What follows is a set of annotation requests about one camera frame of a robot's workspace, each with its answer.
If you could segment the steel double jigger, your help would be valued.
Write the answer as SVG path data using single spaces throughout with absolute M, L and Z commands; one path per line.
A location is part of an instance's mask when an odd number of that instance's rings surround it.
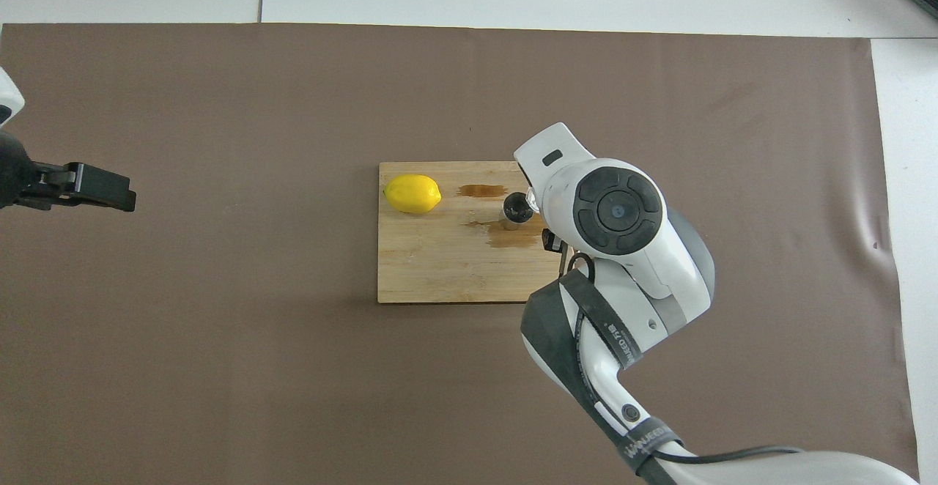
M 527 193 L 512 192 L 503 199 L 500 226 L 505 231 L 516 231 L 535 214 L 536 209 L 532 207 Z

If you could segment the wooden cutting board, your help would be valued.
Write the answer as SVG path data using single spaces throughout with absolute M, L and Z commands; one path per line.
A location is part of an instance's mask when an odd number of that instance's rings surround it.
M 379 189 L 403 174 L 436 181 L 431 212 L 405 214 L 378 198 L 380 303 L 522 303 L 558 278 L 560 256 L 543 248 L 535 215 L 515 228 L 503 200 L 528 188 L 515 161 L 382 162 Z

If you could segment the brown paper table mat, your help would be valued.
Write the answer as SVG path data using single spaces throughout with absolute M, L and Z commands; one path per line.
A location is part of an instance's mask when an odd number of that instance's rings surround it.
M 379 164 L 554 122 L 714 256 L 623 374 L 652 415 L 918 475 L 868 39 L 7 24 L 0 67 L 31 157 L 138 195 L 0 210 L 0 485 L 638 485 L 522 305 L 377 302 Z

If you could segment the yellow lemon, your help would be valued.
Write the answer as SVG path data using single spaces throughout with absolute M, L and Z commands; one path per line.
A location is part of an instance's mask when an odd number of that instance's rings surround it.
M 401 174 L 384 187 L 385 200 L 399 212 L 425 214 L 442 201 L 442 193 L 435 179 L 424 174 Z

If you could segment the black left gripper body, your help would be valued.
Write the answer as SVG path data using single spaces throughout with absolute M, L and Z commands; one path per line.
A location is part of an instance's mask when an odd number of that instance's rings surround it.
M 10 207 L 21 191 L 36 180 L 36 165 L 26 148 L 3 129 L 0 129 L 0 209 Z

